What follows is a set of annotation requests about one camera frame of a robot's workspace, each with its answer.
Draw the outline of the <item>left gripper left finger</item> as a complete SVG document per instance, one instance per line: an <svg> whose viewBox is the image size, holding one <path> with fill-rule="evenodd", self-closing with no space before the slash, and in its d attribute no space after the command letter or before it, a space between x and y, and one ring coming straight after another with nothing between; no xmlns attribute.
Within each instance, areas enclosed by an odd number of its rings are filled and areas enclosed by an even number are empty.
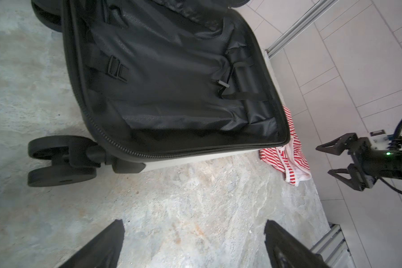
<svg viewBox="0 0 402 268"><path fill-rule="evenodd" d="M117 268L124 238L123 220L115 220L59 268Z"/></svg>

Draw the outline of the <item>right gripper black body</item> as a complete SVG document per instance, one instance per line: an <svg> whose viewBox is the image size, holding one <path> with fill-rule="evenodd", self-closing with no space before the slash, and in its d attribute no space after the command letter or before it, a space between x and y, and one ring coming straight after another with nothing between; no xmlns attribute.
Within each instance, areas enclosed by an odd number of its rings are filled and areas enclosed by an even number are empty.
<svg viewBox="0 0 402 268"><path fill-rule="evenodd" d="M350 145L350 181L354 188L372 188L381 178L402 180L402 151L374 150L368 138Z"/></svg>

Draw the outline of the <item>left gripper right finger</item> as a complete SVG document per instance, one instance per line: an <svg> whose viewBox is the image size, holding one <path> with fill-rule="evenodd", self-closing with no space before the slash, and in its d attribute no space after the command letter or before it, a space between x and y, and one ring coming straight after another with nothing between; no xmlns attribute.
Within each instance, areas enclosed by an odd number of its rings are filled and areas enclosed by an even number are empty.
<svg viewBox="0 0 402 268"><path fill-rule="evenodd" d="M267 220L265 246L272 268L327 268L328 265L277 222Z"/></svg>

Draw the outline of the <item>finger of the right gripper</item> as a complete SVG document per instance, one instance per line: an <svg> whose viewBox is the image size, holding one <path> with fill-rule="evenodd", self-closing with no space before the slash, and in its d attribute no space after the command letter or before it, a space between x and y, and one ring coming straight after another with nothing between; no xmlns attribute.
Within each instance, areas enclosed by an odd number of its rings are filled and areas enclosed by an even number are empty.
<svg viewBox="0 0 402 268"><path fill-rule="evenodd" d="M345 150L349 150L357 140L358 137L356 133L348 133L330 142L317 146L316 150L326 154L340 156Z"/></svg>
<svg viewBox="0 0 402 268"><path fill-rule="evenodd" d="M355 191L363 191L365 189L364 177L355 164L350 164L345 169L331 169L328 171L328 174Z"/></svg>

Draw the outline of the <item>red white striped garment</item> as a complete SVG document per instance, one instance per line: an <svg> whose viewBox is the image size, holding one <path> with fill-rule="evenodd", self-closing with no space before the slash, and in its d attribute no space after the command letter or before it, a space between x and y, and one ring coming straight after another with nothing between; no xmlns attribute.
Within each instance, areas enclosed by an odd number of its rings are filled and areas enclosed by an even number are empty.
<svg viewBox="0 0 402 268"><path fill-rule="evenodd" d="M298 186L300 182L312 179L308 161L302 151L302 143L295 131L291 111L283 106L289 129L290 141L280 147L261 149L260 159L284 174L287 183Z"/></svg>

